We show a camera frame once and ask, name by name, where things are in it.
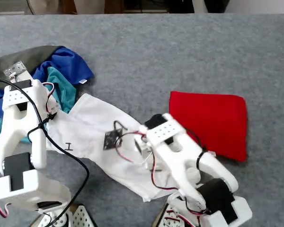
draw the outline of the clothing tag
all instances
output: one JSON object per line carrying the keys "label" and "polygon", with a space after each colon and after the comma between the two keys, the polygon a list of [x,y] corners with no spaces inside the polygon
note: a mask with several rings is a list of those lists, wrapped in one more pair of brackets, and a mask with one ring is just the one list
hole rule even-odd
{"label": "clothing tag", "polygon": [[[121,135],[122,135],[122,129],[106,132],[104,138],[103,150],[115,148],[115,142],[117,141],[117,139],[120,138]],[[121,147],[121,145],[122,145],[122,139],[119,140],[117,147],[119,148]]]}
{"label": "clothing tag", "polygon": [[79,81],[79,83],[81,83],[81,84],[85,84],[86,82],[87,82],[87,79],[82,79],[82,80]]}

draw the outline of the metal bracket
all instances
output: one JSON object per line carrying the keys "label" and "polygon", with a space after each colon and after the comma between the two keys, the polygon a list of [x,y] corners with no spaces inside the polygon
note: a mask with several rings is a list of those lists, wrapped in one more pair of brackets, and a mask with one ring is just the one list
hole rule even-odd
{"label": "metal bracket", "polygon": [[[48,214],[52,217],[52,219],[55,218],[55,215],[52,212],[49,212]],[[54,223],[53,227],[95,227],[88,212],[82,205],[78,206],[73,216],[71,216],[71,213],[68,212],[68,216],[69,223],[66,223],[66,219],[61,218]],[[38,227],[46,226],[49,222],[49,217],[47,215],[44,215]]]}
{"label": "metal bracket", "polygon": [[8,69],[4,70],[4,75],[9,78],[9,80],[16,79],[18,75],[25,72],[27,69],[21,61],[16,62]]}

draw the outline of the gray cloth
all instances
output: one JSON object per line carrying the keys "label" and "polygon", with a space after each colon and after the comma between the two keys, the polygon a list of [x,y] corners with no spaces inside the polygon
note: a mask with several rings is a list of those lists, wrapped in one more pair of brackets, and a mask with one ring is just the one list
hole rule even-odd
{"label": "gray cloth", "polygon": [[[248,160],[222,162],[253,211],[244,226],[284,227],[284,15],[0,17],[0,56],[46,44],[68,46],[93,69],[96,78],[80,94],[110,102],[140,122],[168,111],[171,90],[243,96]],[[151,226],[164,198],[143,203],[84,162],[91,175],[77,202],[99,227]],[[72,193],[84,179],[79,165],[54,152],[44,172]],[[11,208],[0,227],[27,226],[35,217]]]}
{"label": "gray cloth", "polygon": [[[8,69],[18,61],[22,61],[27,71],[32,73],[58,48],[59,46],[38,46],[0,57],[0,79],[8,79],[3,73],[4,70]],[[0,83],[0,89],[4,89],[5,86],[6,84]]]}

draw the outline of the white plastic part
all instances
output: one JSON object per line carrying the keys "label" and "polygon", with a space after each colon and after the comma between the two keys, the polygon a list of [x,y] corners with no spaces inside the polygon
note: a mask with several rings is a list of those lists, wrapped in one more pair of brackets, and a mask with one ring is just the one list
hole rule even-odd
{"label": "white plastic part", "polygon": [[[168,197],[168,204],[170,208],[175,212],[186,217],[195,226],[198,225],[197,216],[190,213],[185,205],[185,201],[179,199],[180,194],[175,192]],[[246,200],[239,196],[234,196],[235,201],[231,203],[238,218],[231,222],[229,225],[226,223],[224,216],[220,211],[215,212],[212,215],[200,216],[200,223],[202,227],[238,227],[247,222],[252,217],[252,211],[247,204]],[[197,210],[197,207],[190,203],[190,209]]]}
{"label": "white plastic part", "polygon": [[[0,200],[12,203],[13,206],[39,213],[50,212],[66,206],[71,200],[70,190],[58,181],[48,179],[36,169],[23,172],[24,188],[11,191],[10,177],[0,177]],[[58,201],[62,205],[49,209],[40,209],[37,203]]]}
{"label": "white plastic part", "polygon": [[[55,219],[60,213],[61,210],[57,210],[54,213],[48,213],[48,215],[50,215],[52,219]],[[68,227],[95,227],[84,206],[78,206],[76,212],[73,215],[68,211],[67,215],[69,221],[67,225]],[[55,222],[53,227],[64,227],[65,224],[67,224],[66,220],[66,216],[63,215],[63,218],[60,218],[57,222]],[[44,215],[38,227],[46,226],[47,224],[49,224],[49,221],[50,218]]]}
{"label": "white plastic part", "polygon": [[[186,174],[186,169],[189,167],[196,168],[196,162],[202,149],[186,134],[186,130],[170,114],[166,113],[163,117],[167,122],[146,131],[147,141],[155,155],[170,170],[180,194],[186,196],[188,201],[195,202],[199,210],[204,210],[206,209],[205,200],[195,189],[195,185],[189,182]],[[170,137],[173,137],[174,142],[181,147],[179,152],[172,151],[164,142]],[[238,189],[236,178],[210,153],[206,152],[200,158],[199,168],[215,178],[223,179],[231,192]]]}
{"label": "white plastic part", "polygon": [[[39,80],[33,80],[32,86],[23,89],[34,101],[42,120],[47,117],[45,104],[47,88]],[[5,157],[11,156],[20,140],[39,124],[33,108],[28,102],[26,111],[19,111],[16,104],[28,101],[20,91],[10,91],[10,86],[4,89],[2,109],[4,111],[2,129],[0,133],[0,173],[3,174],[2,163]],[[36,169],[46,166],[46,140],[41,129],[30,134],[32,141],[31,162]]]}

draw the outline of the teal cloth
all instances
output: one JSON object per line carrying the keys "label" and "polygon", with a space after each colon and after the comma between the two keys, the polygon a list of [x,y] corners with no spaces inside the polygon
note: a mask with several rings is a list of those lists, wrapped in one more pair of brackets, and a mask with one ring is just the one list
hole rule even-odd
{"label": "teal cloth", "polygon": [[[51,82],[55,85],[53,92],[54,98],[59,103],[61,110],[68,113],[75,105],[76,88],[54,67],[48,67],[47,74],[47,82]],[[49,90],[52,89],[50,85],[46,85],[46,87]],[[24,137],[21,141],[29,143],[27,137]]]}

